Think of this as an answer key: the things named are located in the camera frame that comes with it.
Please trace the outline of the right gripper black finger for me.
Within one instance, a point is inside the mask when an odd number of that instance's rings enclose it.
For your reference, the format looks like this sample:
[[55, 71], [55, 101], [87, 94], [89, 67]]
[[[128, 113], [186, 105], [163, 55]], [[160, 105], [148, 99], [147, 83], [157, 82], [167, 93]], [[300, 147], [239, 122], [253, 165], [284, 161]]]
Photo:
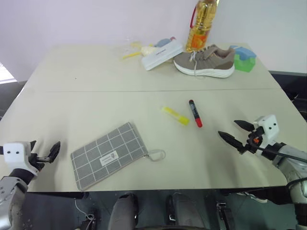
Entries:
[[234, 122], [241, 127], [243, 130], [245, 131], [253, 131], [255, 130], [255, 127], [252, 123], [249, 123], [247, 121], [244, 120], [234, 120]]
[[247, 151], [242, 142], [236, 140], [232, 135], [223, 131], [218, 131], [218, 134], [226, 143], [234, 147], [239, 153], [245, 153]]

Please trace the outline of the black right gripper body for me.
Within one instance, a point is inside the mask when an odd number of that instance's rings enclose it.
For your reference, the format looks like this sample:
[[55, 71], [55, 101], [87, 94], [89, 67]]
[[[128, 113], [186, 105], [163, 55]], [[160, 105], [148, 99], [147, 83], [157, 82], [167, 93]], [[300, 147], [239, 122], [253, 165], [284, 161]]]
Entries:
[[263, 141], [262, 135], [264, 134], [263, 128], [260, 126], [255, 128], [254, 126], [243, 126], [243, 129], [250, 131], [246, 145], [243, 147], [241, 153], [251, 152], [255, 154], [260, 149], [260, 145]]

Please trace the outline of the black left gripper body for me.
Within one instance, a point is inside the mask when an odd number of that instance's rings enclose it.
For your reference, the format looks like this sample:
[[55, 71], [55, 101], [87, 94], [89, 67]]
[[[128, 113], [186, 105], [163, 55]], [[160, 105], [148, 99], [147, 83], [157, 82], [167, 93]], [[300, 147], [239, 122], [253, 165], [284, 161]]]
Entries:
[[36, 153], [31, 153], [28, 160], [29, 163], [38, 171], [41, 171], [44, 168], [45, 163], [52, 163], [50, 157], [38, 157]]

